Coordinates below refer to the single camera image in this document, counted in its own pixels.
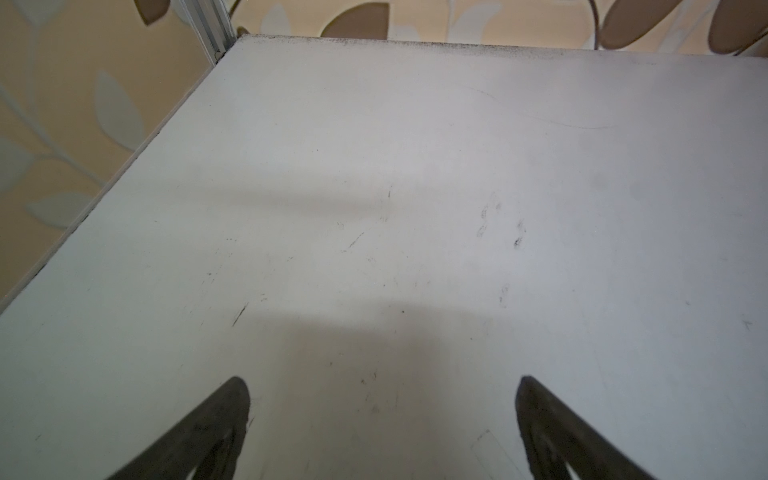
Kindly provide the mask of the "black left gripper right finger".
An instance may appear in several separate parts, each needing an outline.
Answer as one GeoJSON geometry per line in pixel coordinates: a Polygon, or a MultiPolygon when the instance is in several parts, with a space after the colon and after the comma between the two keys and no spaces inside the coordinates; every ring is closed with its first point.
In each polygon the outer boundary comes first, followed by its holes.
{"type": "Polygon", "coordinates": [[[521,378],[515,409],[535,479],[652,477],[532,376],[521,378]]]}

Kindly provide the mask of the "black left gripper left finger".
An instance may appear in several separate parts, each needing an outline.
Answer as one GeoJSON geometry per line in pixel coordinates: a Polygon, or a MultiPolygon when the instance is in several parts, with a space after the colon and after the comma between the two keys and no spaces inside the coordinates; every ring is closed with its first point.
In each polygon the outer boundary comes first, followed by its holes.
{"type": "Polygon", "coordinates": [[[247,433],[246,382],[224,382],[113,479],[231,479],[247,433]]]}

